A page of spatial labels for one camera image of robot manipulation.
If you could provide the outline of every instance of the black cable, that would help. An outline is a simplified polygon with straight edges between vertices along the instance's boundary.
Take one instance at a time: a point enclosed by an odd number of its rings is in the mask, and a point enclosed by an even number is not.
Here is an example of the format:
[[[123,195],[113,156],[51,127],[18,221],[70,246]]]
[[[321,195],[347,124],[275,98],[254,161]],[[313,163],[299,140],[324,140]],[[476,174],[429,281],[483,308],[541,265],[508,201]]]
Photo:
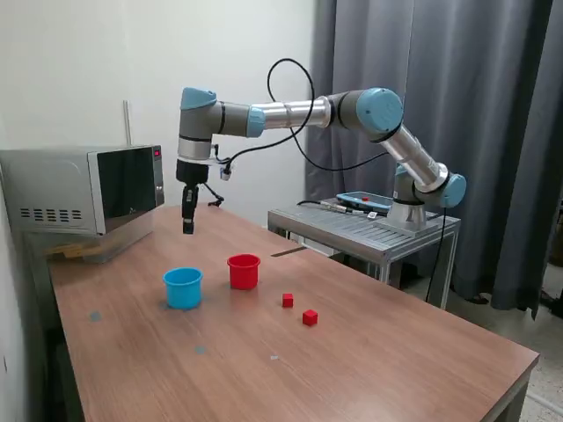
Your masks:
[[[236,153],[234,156],[232,156],[232,157],[227,157],[227,158],[225,158],[224,160],[219,159],[219,157],[217,156],[217,152],[218,152],[218,151],[216,150],[216,159],[217,159],[217,161],[219,161],[221,164],[226,164],[226,165],[225,165],[225,170],[226,170],[227,172],[230,171],[230,165],[231,165],[231,163],[232,163],[233,160],[234,160],[235,158],[237,158],[238,156],[242,156],[243,154],[246,154],[247,152],[260,151],[260,150],[262,150],[262,149],[272,148],[272,147],[275,147],[275,146],[277,146],[277,145],[281,145],[282,143],[284,143],[284,142],[286,142],[286,141],[289,141],[290,139],[293,139],[293,140],[295,141],[296,146],[297,146],[297,148],[299,149],[299,152],[301,153],[301,155],[302,155],[312,166],[317,167],[318,169],[323,170],[323,171],[348,171],[348,170],[353,170],[353,169],[356,169],[356,168],[358,168],[358,167],[360,167],[360,166],[362,166],[362,165],[365,165],[365,164],[367,164],[367,163],[370,163],[370,162],[374,161],[375,159],[377,159],[377,158],[379,158],[379,157],[381,157],[381,156],[384,156],[384,155],[388,154],[387,151],[381,152],[381,153],[376,154],[375,156],[373,156],[373,157],[371,157],[371,158],[368,158],[367,160],[361,161],[360,163],[353,164],[353,165],[349,165],[348,167],[340,167],[340,168],[329,168],[329,167],[325,167],[325,166],[322,166],[322,165],[320,165],[320,164],[317,164],[317,163],[313,162],[313,161],[307,156],[307,154],[305,153],[305,151],[303,151],[303,148],[301,148],[301,145],[299,144],[299,141],[297,140],[297,137],[296,137],[296,135],[297,135],[298,133],[300,133],[300,132],[305,128],[305,126],[307,125],[307,123],[309,122],[309,119],[311,118],[311,114],[312,114],[312,111],[313,111],[313,106],[314,106],[314,103],[313,103],[313,102],[314,102],[314,100],[315,100],[316,95],[315,95],[315,86],[314,86],[314,83],[313,83],[311,74],[310,74],[309,71],[308,71],[300,62],[298,62],[297,60],[294,60],[294,59],[291,59],[291,58],[288,58],[288,57],[283,58],[283,59],[280,59],[280,60],[278,60],[276,63],[274,63],[274,64],[272,65],[272,67],[270,68],[270,70],[267,72],[267,93],[268,93],[268,95],[270,96],[270,98],[272,99],[272,101],[275,102],[276,99],[275,99],[275,97],[274,97],[274,94],[272,93],[272,88],[271,88],[271,86],[270,86],[270,81],[271,81],[271,79],[272,79],[272,73],[274,72],[274,69],[275,69],[280,63],[283,63],[283,62],[292,62],[292,63],[294,63],[299,69],[301,69],[301,70],[303,71],[303,73],[304,73],[305,76],[307,77],[307,81],[309,82],[309,86],[310,86],[310,88],[311,88],[311,105],[310,105],[310,107],[309,107],[309,111],[307,112],[307,116],[305,117],[305,120],[303,121],[303,123],[301,124],[301,126],[300,126],[297,130],[293,130],[292,127],[289,129],[289,131],[291,132],[291,135],[290,135],[290,136],[286,136],[285,138],[280,139],[280,140],[277,141],[277,142],[269,143],[268,145],[261,145],[261,146],[259,146],[259,147],[253,147],[253,148],[249,148],[249,149],[243,149],[242,151],[239,151],[238,153]],[[318,135],[317,139],[319,139],[323,133],[324,133],[324,131],[321,132],[321,133]]]
[[[314,90],[314,87],[313,87],[313,82],[312,82],[311,74],[310,74],[303,66],[300,65],[299,67],[301,68],[301,70],[304,72],[304,74],[307,76],[307,79],[309,80],[309,85],[310,85],[310,87],[311,87],[311,92],[313,92],[313,94],[312,94],[313,100],[312,100],[312,101],[314,101],[314,98],[315,98],[314,92],[315,92],[315,90]],[[275,101],[277,101],[277,100],[275,99],[274,94],[272,93],[272,87],[271,87],[271,84],[270,84],[271,76],[272,76],[272,71],[271,71],[271,69],[270,69],[270,71],[269,71],[268,74],[267,74],[267,94],[270,96],[270,99],[275,102]],[[293,130],[292,127],[289,128],[289,131],[291,132],[291,135],[292,135],[294,141],[296,142],[296,146],[297,146],[297,148],[299,149],[299,152],[300,152],[301,155],[305,158],[305,160],[307,160],[313,167],[317,167],[318,169],[324,170],[324,171],[348,171],[348,170],[357,169],[358,167],[360,167],[360,166],[362,166],[362,165],[365,165],[365,164],[367,164],[367,163],[370,163],[371,161],[375,160],[376,158],[379,158],[379,157],[381,157],[381,156],[384,156],[385,154],[389,154],[387,151],[385,151],[385,152],[382,152],[382,153],[379,153],[379,154],[373,156],[372,158],[368,158],[367,160],[364,160],[364,161],[362,161],[362,162],[360,162],[360,163],[357,163],[357,164],[354,164],[354,165],[350,165],[350,166],[348,166],[348,167],[340,167],[340,168],[325,167],[325,166],[323,166],[323,165],[320,165],[320,164],[317,164],[317,163],[313,162],[313,161],[307,156],[307,154],[305,154],[305,151],[303,151],[303,148],[301,148],[301,144],[299,143],[299,141],[297,140],[297,137],[296,137],[297,133],[300,132],[300,131],[297,131],[297,132],[296,132],[296,131]],[[323,130],[323,131],[321,131],[320,134],[318,134],[317,140],[320,139],[320,137],[323,135],[324,132],[325,132],[325,131]]]
[[[438,243],[438,252],[436,253],[436,259],[434,261],[434,268],[432,268],[432,273],[430,274],[430,282],[428,283],[426,299],[424,300],[424,302],[426,303],[428,303],[428,297],[430,296],[430,288],[432,287],[432,281],[434,280],[436,267],[438,266],[438,259],[440,258],[440,251],[442,250],[443,232],[445,231],[445,229],[446,229],[446,208],[443,209],[442,234],[440,235],[440,243]]]
[[[278,145],[281,145],[282,143],[287,142],[290,139],[293,139],[295,135],[297,135],[299,132],[301,132],[305,128],[305,126],[307,126],[307,123],[309,122],[309,119],[311,118],[311,114],[313,113],[313,105],[314,105],[313,101],[315,99],[315,87],[314,87],[314,84],[313,84],[313,80],[311,78],[311,75],[307,71],[307,69],[300,62],[298,62],[297,60],[285,57],[283,59],[278,60],[276,63],[274,63],[272,65],[272,67],[270,68],[270,70],[267,72],[267,80],[268,81],[270,80],[270,77],[272,76],[272,72],[274,71],[274,69],[277,68],[278,65],[280,65],[280,63],[283,63],[283,62],[294,63],[297,67],[299,67],[299,69],[301,69],[304,72],[304,74],[307,76],[307,79],[309,80],[309,86],[311,87],[312,100],[311,100],[311,105],[309,106],[309,112],[307,112],[307,116],[305,117],[305,120],[303,121],[301,126],[297,129],[297,131],[295,131],[295,133],[293,132],[293,130],[291,131],[290,136],[286,136],[285,138],[280,139],[277,142],[269,143],[268,145],[260,145],[259,147],[243,149],[242,151],[239,151],[238,153],[236,153],[234,156],[232,156],[230,158],[226,158],[225,161],[223,162],[223,164],[226,164],[225,170],[227,172],[230,171],[230,165],[235,160],[235,158],[237,158],[238,156],[242,156],[243,154],[246,154],[248,152],[260,151],[261,149],[267,149],[267,148],[272,148],[272,147],[276,147]]]
[[[297,202],[297,205],[303,205],[303,204],[320,205],[320,202],[318,200],[300,200],[299,202]]]
[[[207,187],[208,191],[210,191],[211,194],[213,196],[215,196],[215,198],[216,198],[216,201],[208,202],[208,206],[210,206],[210,207],[220,207],[221,204],[225,201],[225,198],[223,196],[221,196],[219,193],[215,192],[213,189],[211,189],[207,183],[204,183],[203,185],[205,187]]]

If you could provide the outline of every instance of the floor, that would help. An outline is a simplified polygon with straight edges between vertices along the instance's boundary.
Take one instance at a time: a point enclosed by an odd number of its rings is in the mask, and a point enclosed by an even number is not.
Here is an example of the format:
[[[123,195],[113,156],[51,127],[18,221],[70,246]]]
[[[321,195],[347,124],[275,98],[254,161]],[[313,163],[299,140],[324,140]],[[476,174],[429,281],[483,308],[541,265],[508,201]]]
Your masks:
[[[406,291],[424,297],[428,279],[412,285]],[[563,268],[548,265],[545,271],[544,290],[559,296],[563,288]],[[529,390],[553,404],[563,407],[563,319],[553,316],[541,307],[536,321],[530,311],[514,309],[500,311],[488,305],[474,305],[450,292],[447,309],[474,324],[494,331],[502,337],[529,347],[540,353]],[[526,397],[521,422],[563,422],[563,417]]]

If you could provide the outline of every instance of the red cup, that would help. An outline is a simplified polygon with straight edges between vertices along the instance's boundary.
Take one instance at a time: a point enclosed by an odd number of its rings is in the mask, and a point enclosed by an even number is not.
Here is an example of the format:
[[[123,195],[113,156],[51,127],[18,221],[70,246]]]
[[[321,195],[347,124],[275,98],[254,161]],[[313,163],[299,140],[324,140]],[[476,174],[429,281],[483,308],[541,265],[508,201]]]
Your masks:
[[[251,290],[258,284],[258,265],[260,258],[250,253],[242,253],[227,259],[230,268],[230,288]]]

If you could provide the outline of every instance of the blue cup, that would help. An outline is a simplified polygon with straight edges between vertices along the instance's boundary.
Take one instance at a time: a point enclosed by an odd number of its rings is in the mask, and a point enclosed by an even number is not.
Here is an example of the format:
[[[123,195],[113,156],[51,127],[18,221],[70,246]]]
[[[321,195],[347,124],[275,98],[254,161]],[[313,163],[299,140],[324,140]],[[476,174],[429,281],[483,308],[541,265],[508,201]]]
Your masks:
[[[163,280],[166,284],[168,306],[175,309],[195,308],[201,302],[201,279],[203,273],[197,268],[174,268]]]

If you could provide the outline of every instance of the small red block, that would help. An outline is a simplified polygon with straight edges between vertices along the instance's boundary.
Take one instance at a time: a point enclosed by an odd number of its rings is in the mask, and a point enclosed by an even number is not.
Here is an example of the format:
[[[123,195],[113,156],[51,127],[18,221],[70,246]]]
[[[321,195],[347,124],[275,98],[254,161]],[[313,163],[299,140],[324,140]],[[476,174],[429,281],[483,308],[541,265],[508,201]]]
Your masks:
[[[318,313],[313,309],[306,310],[303,313],[303,324],[314,325],[318,322]]]
[[[291,293],[284,293],[281,296],[281,305],[283,308],[293,308],[293,295]]]

